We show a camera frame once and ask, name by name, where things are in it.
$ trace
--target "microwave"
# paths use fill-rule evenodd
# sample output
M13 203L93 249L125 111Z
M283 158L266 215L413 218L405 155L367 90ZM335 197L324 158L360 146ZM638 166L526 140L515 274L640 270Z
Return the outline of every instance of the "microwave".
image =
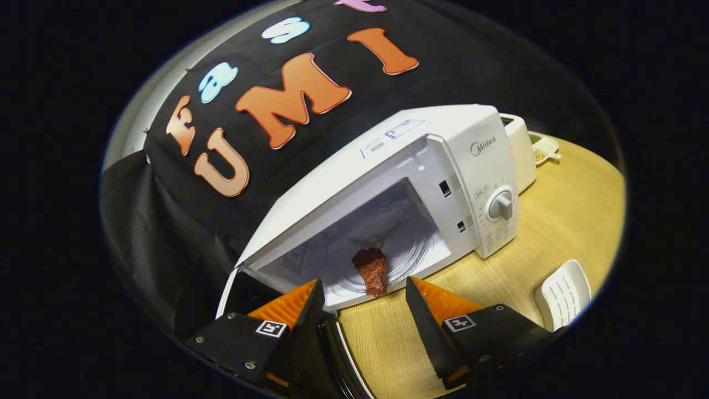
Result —
M522 118L489 105L407 109L314 168L270 209L231 273L287 293L320 278L324 310L375 299L352 264L386 256L388 293L471 251L485 259L517 234L519 194L536 178Z

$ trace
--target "microwave dial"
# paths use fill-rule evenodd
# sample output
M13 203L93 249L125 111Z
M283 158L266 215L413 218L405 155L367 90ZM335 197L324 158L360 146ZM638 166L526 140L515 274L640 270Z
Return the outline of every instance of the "microwave dial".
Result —
M505 220L512 219L512 193L508 190L499 192L488 208L488 215L491 219L503 218Z

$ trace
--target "black cloth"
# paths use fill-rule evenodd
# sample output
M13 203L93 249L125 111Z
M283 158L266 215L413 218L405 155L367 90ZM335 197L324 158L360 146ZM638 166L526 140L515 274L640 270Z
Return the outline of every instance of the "black cloth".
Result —
M382 119L401 109L446 104L490 104L523 117L530 130L575 142L618 165L612 128L583 85L526 40L454 4L436 0L386 2L387 11L365 13L333 1L305 1L255 21L186 72L158 111L144 152L104 173L101 210L117 271L135 286L145 306L178 335L189 336L214 315L227 270L280 195L310 170ZM261 33L285 18L301 17L310 29L284 44ZM420 64L387 75L381 61L347 36L383 28L386 37ZM251 87L283 89L281 66L302 53L352 96L310 123L283 148L247 112L235 110ZM215 65L238 67L236 78L211 102L198 85ZM165 133L180 97L191 97L196 135L187 156ZM206 142L216 128L244 158L250 181L224 197L194 173L207 152L226 178L231 167ZM145 162L145 155L151 163Z

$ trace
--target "foam letter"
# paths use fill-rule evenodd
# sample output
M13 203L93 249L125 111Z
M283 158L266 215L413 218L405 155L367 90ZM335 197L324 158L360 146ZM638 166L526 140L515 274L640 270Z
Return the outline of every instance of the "foam letter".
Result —
M293 125L282 125L276 115L304 125L310 121L304 95L313 102L314 113L324 114L352 94L325 75L315 65L314 57L311 53L300 54L283 65L283 91L256 86L236 102L237 111L248 111L266 131L271 138L269 146L274 150L296 134Z
M347 39L360 42L370 49L384 63L384 73L398 75L418 66L418 60L409 57L384 35L382 28L369 28L351 33Z
M335 2L335 5L339 6L340 4L344 4L355 10L364 11L365 13L381 13L382 11L386 11L385 6L372 6L369 3L365 3L365 1L369 0L339 0Z
M202 102L206 104L217 97L221 88L230 84L238 72L239 68L232 68L227 62L222 62L207 72L198 88L198 91L202 92Z
M180 147L180 153L182 153L183 156L187 155L195 133L194 126L191 128L185 126L192 122L192 113L189 109L185 108L187 104L189 104L189 96L182 96L172 113L170 121L167 123L167 129L165 129L165 133L172 135L172 138L177 141Z
M302 18L294 16L293 18L284 19L268 28L264 33L261 33L261 37L271 39L271 43L273 44L281 44L302 35L308 29L310 29L309 23L303 21Z
M236 197L249 183L249 168L238 152L224 140L224 130L217 128L207 140L207 148L216 150L223 156L229 165L234 169L234 177L227 180L221 175L211 163L209 155L202 153L194 164L194 173L207 180L210 186L219 191L225 197Z

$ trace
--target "blue letter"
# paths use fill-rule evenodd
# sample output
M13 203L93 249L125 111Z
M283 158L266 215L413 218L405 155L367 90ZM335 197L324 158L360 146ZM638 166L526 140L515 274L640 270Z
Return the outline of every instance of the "blue letter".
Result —
M204 78L199 83L199 91L202 92L202 102L206 104L212 101L214 97L217 97L221 88L234 80L237 72L239 72L239 68L232 68L226 62L222 62L207 72L207 75L204 75Z
M310 24L303 21L302 18L294 16L293 18L284 19L276 25L268 28L261 34L264 39L271 39L273 44L285 43L296 36L300 36L310 29Z

